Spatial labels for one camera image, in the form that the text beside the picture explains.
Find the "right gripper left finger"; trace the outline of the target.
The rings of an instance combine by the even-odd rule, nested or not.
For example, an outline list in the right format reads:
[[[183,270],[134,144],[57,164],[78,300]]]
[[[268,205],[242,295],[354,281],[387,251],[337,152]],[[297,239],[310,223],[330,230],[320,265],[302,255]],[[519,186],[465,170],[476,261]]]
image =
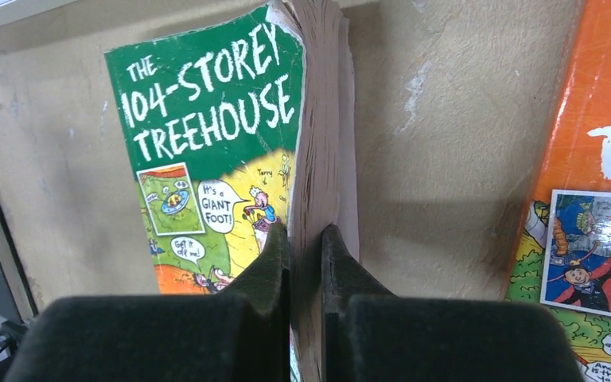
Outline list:
[[[216,294],[76,296],[32,324],[8,381],[288,381],[283,226]]]

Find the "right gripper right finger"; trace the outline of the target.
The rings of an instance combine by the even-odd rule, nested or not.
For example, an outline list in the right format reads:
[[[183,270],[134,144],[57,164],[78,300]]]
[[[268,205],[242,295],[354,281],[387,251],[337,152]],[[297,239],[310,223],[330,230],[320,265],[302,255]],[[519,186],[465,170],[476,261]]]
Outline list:
[[[402,298],[322,233],[325,381],[580,381],[557,320],[518,302]]]

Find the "dark green Treehouse book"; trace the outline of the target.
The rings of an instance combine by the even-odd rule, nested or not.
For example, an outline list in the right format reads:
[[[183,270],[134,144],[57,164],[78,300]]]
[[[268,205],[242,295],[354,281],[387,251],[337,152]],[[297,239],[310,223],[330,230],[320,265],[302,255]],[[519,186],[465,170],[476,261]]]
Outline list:
[[[160,291],[222,291],[283,226],[295,381],[322,378],[309,254],[356,215],[348,28],[336,1],[266,1],[104,54]]]

